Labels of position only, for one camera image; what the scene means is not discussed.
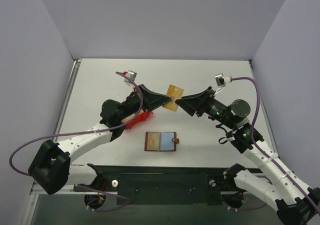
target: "table surface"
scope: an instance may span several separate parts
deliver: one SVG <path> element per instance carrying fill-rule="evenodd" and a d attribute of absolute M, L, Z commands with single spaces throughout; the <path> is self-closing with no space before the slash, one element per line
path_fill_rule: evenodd
<path fill-rule="evenodd" d="M 107 99 L 123 102 L 132 89 L 115 72 L 128 70 L 137 72 L 135 82 L 144 84 L 151 91 L 166 94 L 172 84 L 183 88 L 184 96 L 200 93 L 209 86 L 215 90 L 215 75 L 219 73 L 234 78 L 252 78 L 247 61 L 82 59 L 60 133 L 91 128 L 100 121 L 101 106 Z M 225 105 L 236 99 L 247 101 L 251 106 L 248 118 L 253 118 L 256 92 L 249 81 L 229 83 L 215 98 Z M 215 128 L 218 123 L 208 119 L 207 115 L 191 117 L 181 108 L 173 112 L 160 107 L 153 112 L 145 122 L 125 130 L 113 142 L 89 151 L 73 164 L 228 168 L 239 163 L 247 168 L 256 168 L 230 143 L 218 143 L 224 132 Z M 255 128 L 273 149 L 261 108 Z M 176 132 L 180 143 L 175 152 L 144 151 L 146 132 Z"/>

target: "gray wall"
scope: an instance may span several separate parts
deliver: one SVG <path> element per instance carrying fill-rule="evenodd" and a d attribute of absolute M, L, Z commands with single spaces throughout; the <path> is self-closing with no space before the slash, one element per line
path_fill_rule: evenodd
<path fill-rule="evenodd" d="M 281 159 L 320 186 L 320 0 L 286 0 L 252 64 Z"/>
<path fill-rule="evenodd" d="M 42 0 L 74 58 L 252 59 L 285 0 Z"/>
<path fill-rule="evenodd" d="M 54 131 L 73 64 L 41 0 L 0 0 L 0 224 L 20 224 L 32 179 L 9 167 Z M 14 163 L 26 171 L 39 144 Z"/>

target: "red object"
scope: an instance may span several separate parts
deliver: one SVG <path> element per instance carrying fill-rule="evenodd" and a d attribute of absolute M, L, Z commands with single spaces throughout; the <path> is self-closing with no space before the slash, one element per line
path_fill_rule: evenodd
<path fill-rule="evenodd" d="M 132 127 L 134 125 L 145 121 L 151 114 L 154 114 L 154 113 L 152 111 L 150 111 L 150 112 L 143 112 L 143 113 L 139 114 L 133 121 L 129 122 L 126 125 L 125 130 L 132 129 Z"/>

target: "black bracket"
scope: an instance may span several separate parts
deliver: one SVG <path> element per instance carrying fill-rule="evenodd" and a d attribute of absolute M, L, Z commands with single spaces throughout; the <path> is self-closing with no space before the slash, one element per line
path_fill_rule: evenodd
<path fill-rule="evenodd" d="M 63 152 L 59 143 L 47 140 L 42 143 L 35 155 L 28 173 L 49 194 L 59 191 L 67 182 L 69 176 L 70 157 Z"/>

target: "black joint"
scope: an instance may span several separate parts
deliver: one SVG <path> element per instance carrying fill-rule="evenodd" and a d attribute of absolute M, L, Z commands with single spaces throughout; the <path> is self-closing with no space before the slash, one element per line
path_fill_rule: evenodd
<path fill-rule="evenodd" d="M 235 183 L 235 177 L 237 176 L 237 174 L 241 171 L 246 170 L 246 168 L 238 163 L 236 163 L 235 165 L 229 167 L 227 170 L 224 171 L 224 180 L 225 183 L 227 184 L 227 186 L 229 188 L 236 188 L 236 183 Z"/>
<path fill-rule="evenodd" d="M 308 196 L 312 201 L 319 206 L 320 204 L 320 189 L 308 187 L 309 194 Z M 314 207 L 310 204 L 307 198 L 300 199 L 299 197 L 295 198 L 296 203 L 287 205 L 283 199 L 275 200 L 275 203 L 278 207 L 276 214 L 284 225 L 301 225 L 307 224 L 317 212 Z"/>
<path fill-rule="evenodd" d="M 150 91 L 143 84 L 139 85 L 139 88 L 143 95 L 143 110 L 146 112 L 151 112 L 172 101 L 171 97 Z"/>
<path fill-rule="evenodd" d="M 28 173 L 49 194 L 59 191 L 69 176 L 70 157 L 63 152 L 59 143 L 45 141 L 35 155 Z"/>
<path fill-rule="evenodd" d="M 209 105 L 208 99 L 212 94 L 214 94 L 214 91 L 212 87 L 209 86 L 205 91 L 194 95 L 183 96 L 181 99 L 177 99 L 175 103 L 190 116 L 196 113 L 198 117 L 201 117 Z"/>

